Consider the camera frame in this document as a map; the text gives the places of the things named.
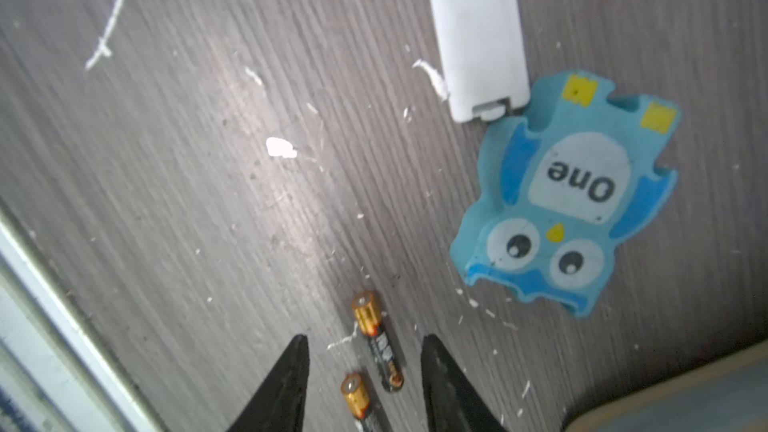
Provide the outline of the white remote battery cover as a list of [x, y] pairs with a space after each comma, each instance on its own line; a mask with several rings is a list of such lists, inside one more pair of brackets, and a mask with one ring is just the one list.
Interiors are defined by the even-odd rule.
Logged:
[[530, 100], [518, 0], [430, 0], [452, 119], [493, 121]]

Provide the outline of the blue owl toy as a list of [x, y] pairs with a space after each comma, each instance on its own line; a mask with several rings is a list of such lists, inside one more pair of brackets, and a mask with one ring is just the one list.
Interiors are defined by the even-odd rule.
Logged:
[[480, 196], [450, 247], [463, 281], [508, 288], [589, 315], [617, 248], [670, 198], [678, 174], [657, 165], [680, 108], [650, 94], [618, 96], [581, 70], [538, 79], [519, 116], [491, 123], [478, 157]]

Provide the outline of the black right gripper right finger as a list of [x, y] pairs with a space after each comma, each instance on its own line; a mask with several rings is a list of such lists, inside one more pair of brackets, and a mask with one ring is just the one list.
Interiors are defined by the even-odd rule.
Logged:
[[435, 334], [423, 338], [420, 364], [429, 431], [504, 431]]

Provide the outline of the black gold aaa battery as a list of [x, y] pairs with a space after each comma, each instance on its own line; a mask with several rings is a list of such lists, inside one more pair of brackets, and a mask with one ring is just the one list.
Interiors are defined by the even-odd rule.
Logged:
[[372, 354], [383, 388], [390, 393], [399, 392], [405, 380], [374, 292], [361, 291], [352, 299], [351, 307]]
[[384, 431], [382, 422], [379, 420], [362, 376], [359, 373], [346, 375], [340, 385], [340, 391], [354, 419], [357, 431]]

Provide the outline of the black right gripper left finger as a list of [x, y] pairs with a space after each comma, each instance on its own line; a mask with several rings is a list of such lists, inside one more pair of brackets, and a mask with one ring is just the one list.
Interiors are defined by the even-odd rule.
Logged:
[[301, 432], [309, 369], [308, 338], [297, 334], [229, 431]]

